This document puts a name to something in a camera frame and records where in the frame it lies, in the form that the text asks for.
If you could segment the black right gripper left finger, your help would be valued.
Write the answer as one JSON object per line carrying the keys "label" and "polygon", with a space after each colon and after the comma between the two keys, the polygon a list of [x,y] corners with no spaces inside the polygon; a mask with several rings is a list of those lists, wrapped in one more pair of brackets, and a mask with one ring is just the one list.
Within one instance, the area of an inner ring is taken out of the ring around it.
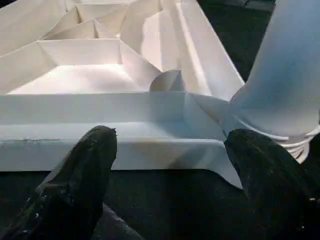
{"label": "black right gripper left finger", "polygon": [[114,128],[90,129],[46,176],[2,240],[89,240],[103,212],[118,141]]}

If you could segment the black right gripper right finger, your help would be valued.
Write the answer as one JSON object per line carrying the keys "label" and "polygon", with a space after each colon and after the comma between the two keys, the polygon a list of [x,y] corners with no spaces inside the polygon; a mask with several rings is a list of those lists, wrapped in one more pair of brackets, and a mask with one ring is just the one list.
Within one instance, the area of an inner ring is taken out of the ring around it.
{"label": "black right gripper right finger", "polygon": [[320,238],[320,185],[281,145],[249,129],[224,146],[265,240]]}

